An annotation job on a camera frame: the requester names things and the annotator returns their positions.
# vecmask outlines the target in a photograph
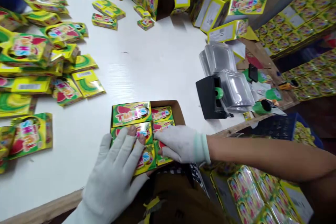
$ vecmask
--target box stack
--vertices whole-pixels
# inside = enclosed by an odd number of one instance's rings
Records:
[[[154,139],[154,133],[175,125],[170,106],[151,107],[149,101],[113,105],[111,120],[112,143],[120,130],[131,125],[136,127],[136,136],[145,136],[145,149],[136,167],[134,176],[155,169],[157,166],[172,162],[172,159],[162,157],[158,151],[163,143]]]
[[[255,32],[272,58],[292,53],[334,26],[335,3],[336,0],[293,0]]]
[[[299,101],[336,94],[336,49],[282,73],[287,80],[299,84],[294,91]]]
[[[304,218],[313,214],[299,187],[253,167],[219,162],[202,166],[201,173],[210,178],[230,223],[304,223],[298,201],[304,201]]]

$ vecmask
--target white glove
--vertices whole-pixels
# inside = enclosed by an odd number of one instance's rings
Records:
[[[134,126],[129,128],[128,134],[127,128],[123,128],[111,148],[111,135],[103,137],[97,162],[83,191],[83,200],[64,223],[110,224],[131,204],[149,179],[144,173],[131,184],[145,143],[141,134],[132,150],[135,134]]]
[[[211,162],[207,136],[187,126],[171,126],[157,131],[154,138],[166,145],[162,148],[164,157],[180,163]]]

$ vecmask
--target glove cuff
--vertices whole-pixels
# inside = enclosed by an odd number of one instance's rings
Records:
[[[205,134],[196,134],[194,148],[196,162],[206,161],[208,164],[211,163],[207,136]]]

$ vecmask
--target barcode label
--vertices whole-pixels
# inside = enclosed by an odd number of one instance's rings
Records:
[[[18,89],[40,89],[41,84],[20,84]]]
[[[77,78],[81,78],[81,77],[83,77],[83,76],[88,76],[88,75],[91,75],[91,72],[78,73],[78,74],[77,74]]]

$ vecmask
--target stacked boxes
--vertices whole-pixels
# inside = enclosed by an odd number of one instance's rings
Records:
[[[113,105],[111,121],[112,144],[120,130],[131,125],[136,127],[137,137],[145,136],[146,147],[134,176],[172,161],[158,154],[164,145],[154,139],[156,131],[175,125],[171,107],[152,108],[149,101]]]

